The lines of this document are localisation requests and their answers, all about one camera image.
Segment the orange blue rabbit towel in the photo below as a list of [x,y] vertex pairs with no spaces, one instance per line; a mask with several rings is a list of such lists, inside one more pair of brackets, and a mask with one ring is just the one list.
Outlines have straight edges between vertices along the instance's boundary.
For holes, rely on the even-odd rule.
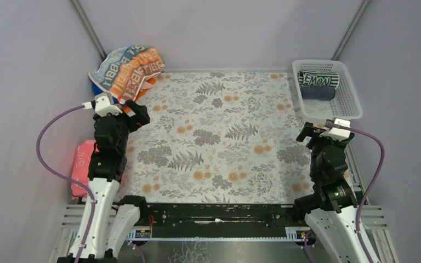
[[102,92],[110,93],[120,104],[135,100],[143,82],[159,75],[165,64],[155,48],[123,47],[108,54],[99,69],[88,73]]

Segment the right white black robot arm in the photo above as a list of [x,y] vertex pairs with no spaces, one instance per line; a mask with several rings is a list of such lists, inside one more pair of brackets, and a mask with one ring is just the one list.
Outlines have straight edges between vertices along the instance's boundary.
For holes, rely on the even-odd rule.
[[332,261],[380,262],[360,218],[364,202],[357,200],[344,177],[345,149],[355,136],[349,125],[342,119],[328,120],[325,129],[304,124],[297,141],[310,139],[306,146],[311,151],[313,193],[297,198],[294,208]]

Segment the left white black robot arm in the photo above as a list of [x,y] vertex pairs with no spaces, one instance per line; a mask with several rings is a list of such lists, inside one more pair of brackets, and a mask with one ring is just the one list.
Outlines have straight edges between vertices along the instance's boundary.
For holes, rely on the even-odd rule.
[[143,197],[121,200],[112,223],[108,222],[115,195],[127,164],[129,134],[150,123],[147,107],[128,100],[133,111],[127,115],[106,98],[83,103],[95,109],[95,143],[88,167],[88,194],[77,236],[66,256],[58,262],[117,262],[131,228],[140,220]]

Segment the dark blue rolled towel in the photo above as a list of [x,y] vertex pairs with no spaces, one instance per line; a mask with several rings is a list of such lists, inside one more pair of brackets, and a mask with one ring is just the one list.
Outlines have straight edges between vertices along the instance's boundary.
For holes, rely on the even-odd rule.
[[328,86],[300,87],[300,91],[306,100],[330,101],[336,96],[336,89]]

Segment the white plastic basket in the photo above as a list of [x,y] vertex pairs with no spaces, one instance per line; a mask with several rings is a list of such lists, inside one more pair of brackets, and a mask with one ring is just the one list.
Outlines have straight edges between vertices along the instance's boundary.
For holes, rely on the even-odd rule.
[[359,119],[363,112],[349,72],[340,61],[296,60],[292,63],[295,89],[304,122]]

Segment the striped lemon rolled towel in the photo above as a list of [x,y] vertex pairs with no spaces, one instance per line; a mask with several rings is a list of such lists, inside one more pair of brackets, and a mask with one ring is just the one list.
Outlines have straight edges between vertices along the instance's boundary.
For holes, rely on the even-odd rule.
[[297,73],[298,83],[302,87],[332,87],[339,84],[339,75],[335,72],[300,70]]

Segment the pink patterned towel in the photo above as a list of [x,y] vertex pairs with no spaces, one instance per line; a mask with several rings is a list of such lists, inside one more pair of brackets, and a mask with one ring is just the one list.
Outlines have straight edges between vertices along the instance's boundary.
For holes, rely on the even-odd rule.
[[[95,140],[86,140],[76,147],[71,179],[88,186],[88,168]],[[75,183],[71,184],[72,199],[86,198],[87,191]]]

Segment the floral table mat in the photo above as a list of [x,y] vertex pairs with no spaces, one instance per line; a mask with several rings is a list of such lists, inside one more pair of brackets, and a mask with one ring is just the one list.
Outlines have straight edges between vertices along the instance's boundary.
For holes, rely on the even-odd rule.
[[166,73],[138,100],[116,195],[150,203],[289,204],[313,192],[292,73]]

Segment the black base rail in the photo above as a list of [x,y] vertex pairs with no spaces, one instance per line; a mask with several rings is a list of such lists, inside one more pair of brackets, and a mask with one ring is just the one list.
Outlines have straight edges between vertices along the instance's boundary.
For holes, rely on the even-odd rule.
[[310,228],[291,205],[149,203],[140,212],[134,227],[156,239],[275,239]]

